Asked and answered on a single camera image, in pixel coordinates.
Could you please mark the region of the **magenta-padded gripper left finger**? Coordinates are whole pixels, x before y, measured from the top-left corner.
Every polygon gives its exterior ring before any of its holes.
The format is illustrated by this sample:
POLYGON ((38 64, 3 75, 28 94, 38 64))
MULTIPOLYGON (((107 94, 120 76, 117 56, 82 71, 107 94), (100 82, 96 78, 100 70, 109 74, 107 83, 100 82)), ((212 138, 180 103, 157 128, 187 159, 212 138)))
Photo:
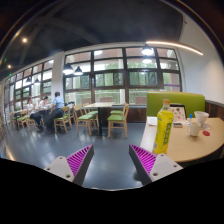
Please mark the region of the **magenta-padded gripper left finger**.
POLYGON ((57 157, 45 170, 81 186, 93 155, 94 147, 89 145, 67 157, 57 157))

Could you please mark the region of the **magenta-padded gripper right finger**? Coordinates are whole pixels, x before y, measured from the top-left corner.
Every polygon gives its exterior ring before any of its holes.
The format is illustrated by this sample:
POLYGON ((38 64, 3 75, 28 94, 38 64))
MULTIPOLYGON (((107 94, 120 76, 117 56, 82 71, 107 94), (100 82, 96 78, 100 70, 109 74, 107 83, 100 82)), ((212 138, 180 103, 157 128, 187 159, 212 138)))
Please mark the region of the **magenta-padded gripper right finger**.
POLYGON ((129 155, 143 185, 157 181, 182 169, 179 164, 167 155, 156 155, 133 144, 129 145, 129 155))

